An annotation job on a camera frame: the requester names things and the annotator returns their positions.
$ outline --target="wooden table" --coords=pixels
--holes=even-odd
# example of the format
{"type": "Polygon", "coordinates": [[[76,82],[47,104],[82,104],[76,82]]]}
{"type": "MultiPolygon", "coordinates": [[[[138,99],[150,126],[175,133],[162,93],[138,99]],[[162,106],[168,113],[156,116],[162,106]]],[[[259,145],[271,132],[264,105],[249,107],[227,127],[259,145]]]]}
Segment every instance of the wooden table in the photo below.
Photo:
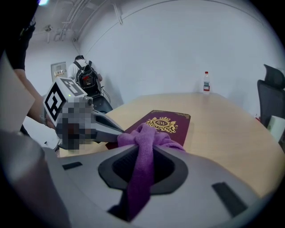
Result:
{"type": "MultiPolygon", "coordinates": [[[[127,129],[152,110],[191,115],[184,149],[211,159],[245,181],[259,195],[275,189],[285,172],[285,155],[267,129],[243,109],[218,94],[159,94],[142,96],[107,115],[127,129]]],[[[79,152],[107,150],[106,143],[83,145],[79,152]]]]}

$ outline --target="purple cloth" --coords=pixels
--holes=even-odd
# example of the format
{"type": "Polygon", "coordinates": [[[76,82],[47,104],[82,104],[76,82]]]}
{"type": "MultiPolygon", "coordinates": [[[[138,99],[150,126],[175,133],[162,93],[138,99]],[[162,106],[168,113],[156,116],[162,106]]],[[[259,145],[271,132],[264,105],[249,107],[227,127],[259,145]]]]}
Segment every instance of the purple cloth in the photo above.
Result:
{"type": "Polygon", "coordinates": [[[130,134],[123,133],[118,136],[119,147],[131,144],[137,144],[139,149],[134,171],[126,191],[129,220],[136,217],[151,196],[150,187],[154,184],[152,146],[159,145],[185,151],[180,144],[171,140],[167,133],[159,133],[154,127],[145,123],[130,134]]]}

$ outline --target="backpack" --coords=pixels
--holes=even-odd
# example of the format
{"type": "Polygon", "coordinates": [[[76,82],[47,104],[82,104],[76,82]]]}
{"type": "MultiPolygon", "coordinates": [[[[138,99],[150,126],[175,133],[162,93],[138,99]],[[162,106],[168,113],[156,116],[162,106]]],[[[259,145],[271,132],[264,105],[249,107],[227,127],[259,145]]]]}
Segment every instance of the backpack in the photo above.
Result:
{"type": "Polygon", "coordinates": [[[93,97],[101,94],[101,85],[96,71],[91,67],[92,62],[86,66],[81,65],[75,61],[74,64],[79,68],[76,73],[75,82],[88,94],[93,97]]]}

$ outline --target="plastic bottle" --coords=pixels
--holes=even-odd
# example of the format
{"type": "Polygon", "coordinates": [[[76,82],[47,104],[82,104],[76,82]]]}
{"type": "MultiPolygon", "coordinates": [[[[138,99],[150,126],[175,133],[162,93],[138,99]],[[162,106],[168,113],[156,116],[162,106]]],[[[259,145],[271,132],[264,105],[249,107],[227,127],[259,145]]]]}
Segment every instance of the plastic bottle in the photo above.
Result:
{"type": "Polygon", "coordinates": [[[203,93],[204,94],[210,93],[210,78],[208,71],[205,71],[203,93]]]}

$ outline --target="passport cover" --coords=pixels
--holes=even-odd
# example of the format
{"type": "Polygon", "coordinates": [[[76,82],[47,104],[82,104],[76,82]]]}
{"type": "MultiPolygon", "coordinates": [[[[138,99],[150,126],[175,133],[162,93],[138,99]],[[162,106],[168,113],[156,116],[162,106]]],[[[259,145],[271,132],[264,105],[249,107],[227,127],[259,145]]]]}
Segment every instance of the passport cover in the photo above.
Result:
{"type": "MultiPolygon", "coordinates": [[[[190,124],[190,118],[190,115],[184,113],[152,110],[125,130],[125,133],[131,133],[133,130],[136,130],[139,125],[146,123],[154,127],[158,132],[168,133],[172,140],[183,146],[190,124]]],[[[108,143],[106,147],[110,150],[117,148],[118,144],[108,143]]]]}

